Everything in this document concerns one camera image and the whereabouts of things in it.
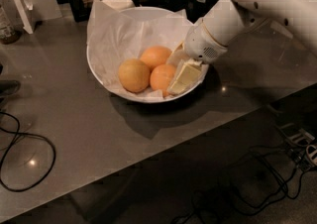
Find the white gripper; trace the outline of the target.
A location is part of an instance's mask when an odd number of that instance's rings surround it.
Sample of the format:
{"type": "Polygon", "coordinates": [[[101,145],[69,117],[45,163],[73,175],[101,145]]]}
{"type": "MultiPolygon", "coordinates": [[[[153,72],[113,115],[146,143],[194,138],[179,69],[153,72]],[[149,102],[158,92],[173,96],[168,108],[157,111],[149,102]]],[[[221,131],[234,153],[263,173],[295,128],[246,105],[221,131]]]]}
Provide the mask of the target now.
{"type": "Polygon", "coordinates": [[[167,64],[177,66],[167,92],[171,95],[185,92],[199,79],[202,71],[201,62],[211,64],[226,52],[227,48],[212,36],[203,20],[200,20],[189,29],[184,42],[173,50],[166,61],[167,64]]]}

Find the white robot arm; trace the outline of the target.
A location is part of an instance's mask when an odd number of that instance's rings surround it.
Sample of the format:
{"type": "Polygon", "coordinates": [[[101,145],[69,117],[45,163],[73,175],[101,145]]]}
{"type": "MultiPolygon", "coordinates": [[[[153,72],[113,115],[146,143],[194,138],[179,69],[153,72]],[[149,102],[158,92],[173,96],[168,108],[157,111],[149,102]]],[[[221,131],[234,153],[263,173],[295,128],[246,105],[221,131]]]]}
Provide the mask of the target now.
{"type": "Polygon", "coordinates": [[[267,20],[279,23],[311,52],[317,50],[317,0],[218,0],[192,26],[169,61],[177,65],[167,92],[179,95],[201,80],[202,66],[225,54],[240,34],[267,20]]]}

